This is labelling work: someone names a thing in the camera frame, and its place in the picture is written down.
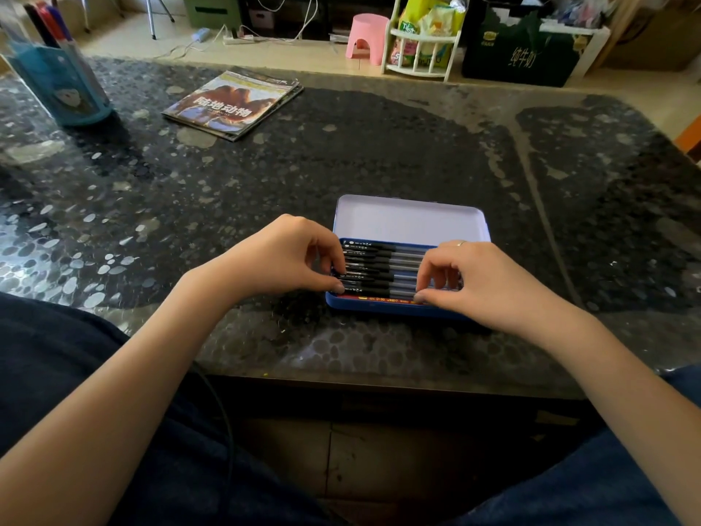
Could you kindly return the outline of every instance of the pink stool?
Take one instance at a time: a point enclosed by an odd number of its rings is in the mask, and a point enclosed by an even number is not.
[[[382,64],[382,56],[385,54],[385,31],[387,29],[387,16],[364,13],[353,17],[353,25],[350,27],[346,57],[353,58],[355,43],[359,49],[370,49],[370,63],[375,66]]]

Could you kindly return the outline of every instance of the snack bag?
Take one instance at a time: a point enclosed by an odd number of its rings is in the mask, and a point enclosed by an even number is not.
[[[443,0],[409,0],[399,17],[399,30],[411,34],[455,36],[463,26],[465,19],[465,7],[456,0],[446,2]],[[395,39],[390,63],[399,65],[400,38]],[[405,41],[404,58],[400,66],[413,66],[416,56],[417,41]],[[452,44],[441,44],[436,52],[434,66],[446,68],[452,51]],[[433,44],[425,43],[418,53],[419,66],[428,66],[433,55]]]

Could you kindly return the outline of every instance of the table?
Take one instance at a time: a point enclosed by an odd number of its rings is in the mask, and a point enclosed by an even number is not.
[[[277,215],[330,227],[342,194],[395,196],[482,209],[497,245],[657,371],[701,360],[699,170],[614,98],[300,73],[303,94],[232,143],[160,114],[221,69],[92,62],[118,118],[84,130],[0,80],[1,291],[134,333],[188,268]],[[513,336],[337,313],[306,292],[241,303],[198,361],[343,387],[582,396]]]

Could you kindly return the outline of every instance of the white rack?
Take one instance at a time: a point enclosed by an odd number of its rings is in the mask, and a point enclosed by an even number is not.
[[[450,69],[453,67],[453,59],[455,58],[455,52],[458,50],[458,41],[460,41],[460,33],[454,37],[438,37],[433,35],[416,35],[413,33],[407,33],[406,31],[400,31],[397,29],[399,24],[399,3],[401,0],[395,0],[395,6],[392,10],[392,18],[387,22],[387,28],[385,30],[385,53],[382,56],[382,73],[386,73],[387,70],[392,70],[399,73],[405,73],[408,76],[416,77],[435,77],[443,78],[444,82],[448,81],[448,76],[450,75]],[[397,37],[399,41],[399,61],[397,64],[391,64],[387,62],[387,58],[390,52],[394,48],[393,38]],[[418,42],[416,45],[416,55],[414,56],[414,65],[409,68],[407,66],[402,66],[404,60],[404,49],[407,41]],[[433,54],[431,55],[431,61],[426,66],[418,65],[419,52],[421,52],[421,46],[425,43],[433,44]],[[452,44],[453,49],[450,52],[450,58],[448,59],[448,66],[445,68],[436,68],[436,53],[438,52],[439,46],[442,44]]]

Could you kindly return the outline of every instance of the dark green box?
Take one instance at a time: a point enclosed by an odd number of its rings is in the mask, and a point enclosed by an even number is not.
[[[479,33],[468,44],[466,78],[562,87],[589,45],[591,35],[541,31],[531,12],[512,26],[487,7]]]
[[[233,30],[234,36],[241,27],[241,10],[238,0],[183,0],[187,18],[194,28]]]

